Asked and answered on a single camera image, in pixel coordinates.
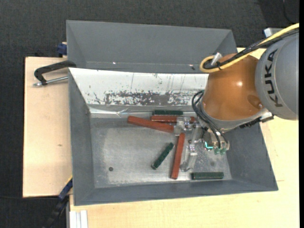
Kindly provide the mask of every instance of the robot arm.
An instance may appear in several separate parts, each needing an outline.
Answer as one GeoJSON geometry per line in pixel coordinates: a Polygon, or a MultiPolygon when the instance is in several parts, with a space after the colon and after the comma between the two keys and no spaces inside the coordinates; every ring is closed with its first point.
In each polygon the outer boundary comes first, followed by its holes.
{"type": "Polygon", "coordinates": [[[222,153],[229,148],[223,133],[236,127],[273,115],[298,118],[299,24],[219,61],[210,56],[200,69],[210,75],[205,92],[193,100],[193,108],[209,130],[206,144],[215,150],[222,153]],[[249,55],[261,47],[267,50],[259,60],[249,55]]]}

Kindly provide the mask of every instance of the black carpet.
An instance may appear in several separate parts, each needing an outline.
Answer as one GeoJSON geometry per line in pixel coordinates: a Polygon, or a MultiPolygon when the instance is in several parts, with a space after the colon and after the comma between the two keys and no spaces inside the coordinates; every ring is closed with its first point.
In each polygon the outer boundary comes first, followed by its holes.
{"type": "Polygon", "coordinates": [[[66,19],[231,29],[248,46],[298,22],[299,0],[0,0],[0,227],[41,227],[56,203],[21,199],[23,57],[58,56],[66,19]]]}

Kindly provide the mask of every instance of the wooden block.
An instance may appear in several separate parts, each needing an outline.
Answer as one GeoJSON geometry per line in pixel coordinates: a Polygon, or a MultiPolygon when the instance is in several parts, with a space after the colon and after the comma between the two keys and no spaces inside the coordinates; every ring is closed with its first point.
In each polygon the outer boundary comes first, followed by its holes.
{"type": "MultiPolygon", "coordinates": [[[[160,122],[160,123],[176,123],[177,116],[165,116],[165,115],[153,115],[150,117],[151,121],[160,122]]],[[[190,117],[190,122],[195,122],[195,117],[190,117]]]]}
{"type": "Polygon", "coordinates": [[[179,135],[179,139],[177,141],[177,146],[176,146],[176,151],[174,155],[174,162],[173,162],[173,167],[171,171],[171,178],[172,179],[177,179],[179,175],[179,170],[180,170],[180,165],[181,165],[181,154],[182,150],[184,147],[184,142],[185,142],[185,134],[181,133],[179,135]]]}
{"type": "Polygon", "coordinates": [[[136,116],[129,116],[127,122],[129,124],[134,124],[134,125],[141,126],[141,127],[152,128],[152,129],[159,130],[162,132],[167,132],[167,133],[173,133],[173,131],[174,131],[174,126],[172,126],[172,125],[153,122],[153,121],[146,120],[146,119],[136,117],[136,116]]]}

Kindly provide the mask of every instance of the black cable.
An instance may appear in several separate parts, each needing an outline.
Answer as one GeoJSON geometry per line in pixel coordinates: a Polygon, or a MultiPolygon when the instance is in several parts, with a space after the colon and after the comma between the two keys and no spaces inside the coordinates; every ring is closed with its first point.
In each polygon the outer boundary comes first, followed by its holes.
{"type": "Polygon", "coordinates": [[[203,94],[204,93],[204,90],[201,90],[199,92],[197,92],[195,95],[194,95],[194,98],[198,95],[198,94],[201,94],[200,97],[197,99],[197,101],[195,102],[195,107],[196,107],[196,110],[197,112],[199,113],[199,115],[202,115],[203,118],[204,118],[204,121],[208,124],[208,125],[211,125],[216,131],[218,131],[220,133],[220,135],[222,135],[222,137],[224,138],[225,142],[228,143],[228,140],[225,138],[223,132],[221,130],[218,129],[218,127],[216,127],[214,125],[214,123],[209,120],[205,115],[204,113],[196,106],[196,104],[199,102],[199,100],[203,97],[203,94]]]}
{"type": "Polygon", "coordinates": [[[220,139],[217,135],[217,132],[220,133],[220,135],[224,138],[225,142],[228,143],[227,139],[225,138],[224,134],[219,130],[217,129],[217,127],[206,117],[204,116],[203,112],[199,110],[199,108],[196,106],[196,104],[200,101],[200,99],[203,97],[203,93],[204,91],[201,90],[201,91],[198,91],[192,98],[192,108],[194,110],[194,112],[197,114],[197,116],[203,121],[205,122],[208,127],[210,128],[210,130],[213,132],[213,134],[215,135],[216,139],[217,139],[217,142],[218,142],[218,148],[220,149],[221,148],[221,143],[220,143],[220,139]]]}

